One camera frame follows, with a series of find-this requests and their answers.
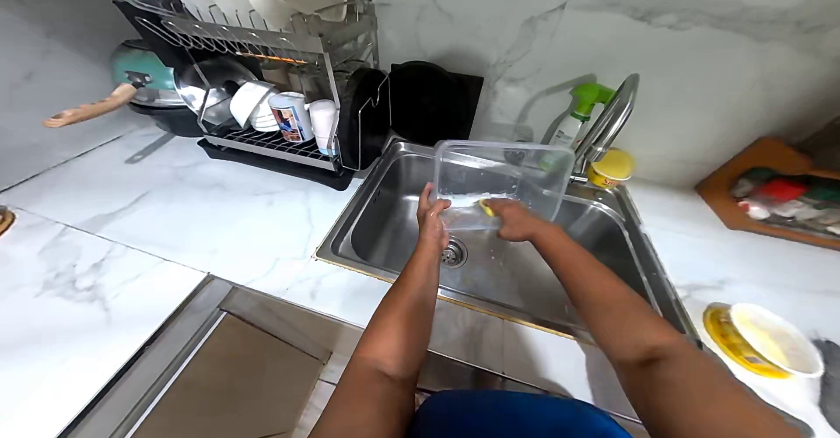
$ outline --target person's left hand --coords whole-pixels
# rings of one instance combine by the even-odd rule
[[[430,245],[443,252],[448,244],[449,236],[446,233],[443,220],[440,219],[440,212],[449,208],[452,202],[441,198],[432,203],[429,200],[430,193],[432,193],[432,183],[428,182],[417,201],[417,224],[420,226],[417,245]]]

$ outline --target dish rack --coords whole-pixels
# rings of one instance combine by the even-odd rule
[[[326,22],[317,15],[331,7],[347,7],[344,21]],[[215,6],[210,6],[206,15],[201,15],[205,21],[192,17],[160,15],[156,16],[158,19],[135,16],[134,20],[168,45],[180,49],[257,57],[290,64],[295,67],[295,73],[301,81],[308,82],[307,85],[302,86],[304,94],[308,93],[307,87],[323,87],[322,84],[325,83],[327,91],[323,94],[329,94],[335,102],[337,112],[340,113],[343,84],[353,70],[361,67],[378,68],[379,50],[376,40],[375,7],[372,1],[353,0],[331,7],[318,10],[316,14],[293,15],[291,25],[294,32],[291,33],[269,30],[266,22],[253,13],[249,13],[247,17],[229,18]],[[243,130],[235,124],[227,123],[208,128],[203,121],[203,115],[207,96],[210,93],[207,91],[210,84],[198,69],[195,60],[192,61],[192,65],[206,86],[205,101],[197,115],[197,121],[205,133],[207,142],[216,146],[311,165],[331,172],[341,172],[342,169],[352,171],[360,169],[358,165],[353,167],[345,164],[343,160],[346,158],[342,158],[342,152],[358,150],[356,156],[350,159],[361,161],[361,130],[365,114],[381,102],[387,102],[390,106],[390,99],[383,100],[380,94],[383,86],[387,85],[386,79],[380,85],[377,95],[369,98],[359,112],[357,135],[359,147],[341,147],[337,119],[329,136],[329,140],[333,143],[332,147],[335,149],[334,155],[322,154],[315,140],[292,143],[284,140],[279,131],[264,133],[251,128]],[[307,95],[307,100],[312,100],[310,95]]]

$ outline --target jar lid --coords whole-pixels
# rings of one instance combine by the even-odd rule
[[[625,181],[633,175],[636,162],[630,153],[611,148],[600,161],[592,164],[592,169],[604,177],[616,181]]]

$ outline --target spray bottle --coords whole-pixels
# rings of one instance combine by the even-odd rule
[[[615,93],[615,90],[595,82],[573,88],[571,94],[578,98],[577,106],[557,125],[549,144],[560,144],[574,149],[580,143],[577,138],[581,126],[589,121],[596,103],[606,104]]]

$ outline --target green spray nozzle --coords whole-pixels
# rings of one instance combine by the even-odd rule
[[[616,91],[595,82],[581,84],[572,89],[571,94],[578,98],[574,112],[588,117],[596,103],[607,103],[613,99]]]

